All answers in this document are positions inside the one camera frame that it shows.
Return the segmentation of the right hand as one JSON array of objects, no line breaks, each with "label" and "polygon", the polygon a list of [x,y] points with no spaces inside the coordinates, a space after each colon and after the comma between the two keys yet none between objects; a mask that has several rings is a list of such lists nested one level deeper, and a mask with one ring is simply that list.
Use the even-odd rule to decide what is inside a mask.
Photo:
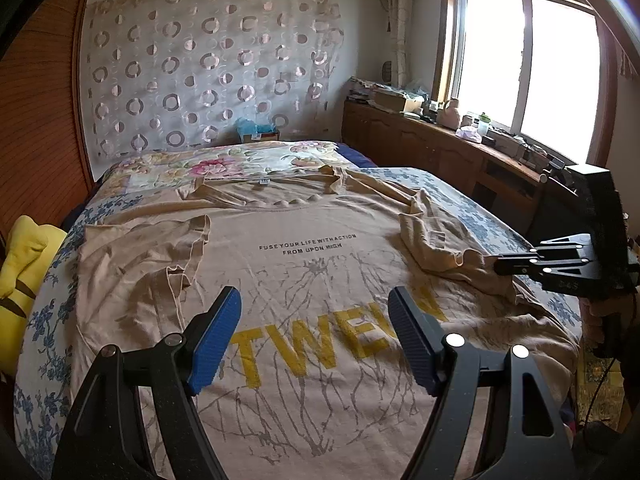
[{"label": "right hand", "polygon": [[632,292],[601,300],[582,298],[579,305],[582,333],[593,353],[603,359],[620,358],[638,324],[638,295]]}]

